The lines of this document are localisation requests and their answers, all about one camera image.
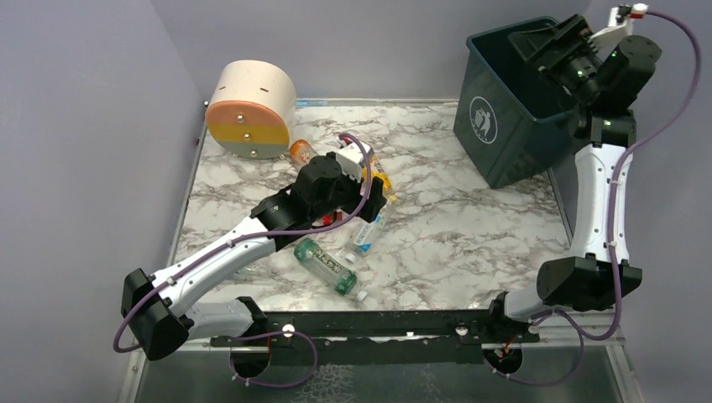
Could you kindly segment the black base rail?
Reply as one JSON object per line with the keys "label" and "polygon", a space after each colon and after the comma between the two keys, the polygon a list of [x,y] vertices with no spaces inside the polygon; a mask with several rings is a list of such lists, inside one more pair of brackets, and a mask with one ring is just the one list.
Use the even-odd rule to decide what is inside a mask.
{"label": "black base rail", "polygon": [[482,364],[490,350],[577,347],[576,330],[562,317],[537,327],[488,310],[267,311],[248,330],[268,340],[217,336],[207,342],[240,364],[273,366],[370,364]]}

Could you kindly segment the white blue label bottle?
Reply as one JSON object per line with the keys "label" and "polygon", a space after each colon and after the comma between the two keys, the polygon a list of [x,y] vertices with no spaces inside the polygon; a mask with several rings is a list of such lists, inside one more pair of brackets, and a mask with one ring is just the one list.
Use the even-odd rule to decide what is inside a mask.
{"label": "white blue label bottle", "polygon": [[344,259],[353,264],[363,258],[372,249],[386,221],[386,214],[381,213],[373,222],[362,222],[345,246]]}

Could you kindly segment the orange drink bottle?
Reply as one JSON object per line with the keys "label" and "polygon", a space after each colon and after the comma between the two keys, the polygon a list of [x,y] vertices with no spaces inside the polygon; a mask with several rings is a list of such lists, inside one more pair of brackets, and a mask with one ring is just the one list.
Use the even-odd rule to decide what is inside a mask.
{"label": "orange drink bottle", "polygon": [[298,139],[289,148],[289,155],[294,166],[300,169],[307,165],[313,157],[318,156],[318,153],[306,140]]}

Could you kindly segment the yellow drink bottle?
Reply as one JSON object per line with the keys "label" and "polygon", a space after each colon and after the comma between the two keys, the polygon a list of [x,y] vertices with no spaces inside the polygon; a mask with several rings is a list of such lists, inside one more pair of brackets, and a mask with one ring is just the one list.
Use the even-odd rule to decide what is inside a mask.
{"label": "yellow drink bottle", "polygon": [[378,178],[383,182],[382,190],[383,195],[388,202],[396,202],[397,197],[395,195],[394,187],[390,181],[389,176],[386,174],[383,165],[380,163],[378,156],[374,155],[369,160],[369,166],[371,169],[372,176]]}

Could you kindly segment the dark green plastic bin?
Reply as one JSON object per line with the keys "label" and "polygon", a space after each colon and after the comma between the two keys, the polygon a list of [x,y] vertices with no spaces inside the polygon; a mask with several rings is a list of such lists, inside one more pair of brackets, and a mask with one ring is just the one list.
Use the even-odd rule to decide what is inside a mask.
{"label": "dark green plastic bin", "polygon": [[552,166],[569,149],[582,106],[525,64],[509,42],[549,17],[473,34],[453,131],[488,186],[499,189]]}

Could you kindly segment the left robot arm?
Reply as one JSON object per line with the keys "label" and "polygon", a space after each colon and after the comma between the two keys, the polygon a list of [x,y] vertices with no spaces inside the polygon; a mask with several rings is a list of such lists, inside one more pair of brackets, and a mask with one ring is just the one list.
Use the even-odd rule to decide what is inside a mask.
{"label": "left robot arm", "polygon": [[146,274],[136,269],[123,281],[123,320],[113,339],[130,330],[136,348],[147,359],[159,360],[195,338],[245,333],[254,316],[242,301],[201,304],[199,300],[229,276],[253,262],[317,232],[317,220],[341,210],[346,221],[372,222],[385,206],[384,182],[367,180],[357,166],[356,177],[343,168],[344,159],[330,153],[303,166],[294,183],[263,199],[235,228],[178,264]]}

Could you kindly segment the round cream drum box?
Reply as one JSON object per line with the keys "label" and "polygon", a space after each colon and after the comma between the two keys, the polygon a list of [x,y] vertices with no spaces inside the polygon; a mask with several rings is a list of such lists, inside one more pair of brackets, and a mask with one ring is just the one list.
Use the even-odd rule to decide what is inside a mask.
{"label": "round cream drum box", "polygon": [[205,112],[207,130],[227,152],[273,159],[292,143],[296,88],[278,66],[262,60],[227,64]]}

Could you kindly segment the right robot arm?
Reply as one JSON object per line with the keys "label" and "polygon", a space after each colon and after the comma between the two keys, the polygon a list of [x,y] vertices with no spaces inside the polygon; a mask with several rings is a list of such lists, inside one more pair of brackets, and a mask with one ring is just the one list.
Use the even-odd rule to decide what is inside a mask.
{"label": "right robot arm", "polygon": [[661,49],[633,34],[647,14],[644,3],[610,10],[594,32],[576,14],[543,29],[516,31],[508,39],[523,61],[577,103],[569,124],[578,176],[576,223],[567,258],[545,262],[534,285],[499,294],[491,321],[521,328],[555,311],[603,311],[642,280],[626,246],[626,175],[636,142],[631,104],[651,79]]}

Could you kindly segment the green tinted tea bottle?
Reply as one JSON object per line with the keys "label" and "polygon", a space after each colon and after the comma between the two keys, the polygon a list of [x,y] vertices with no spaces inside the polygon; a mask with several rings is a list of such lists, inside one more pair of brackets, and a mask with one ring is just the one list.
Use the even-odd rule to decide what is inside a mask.
{"label": "green tinted tea bottle", "polygon": [[303,238],[293,254],[303,267],[323,280],[338,295],[357,302],[364,302],[369,296],[357,274],[338,262],[314,240]]}

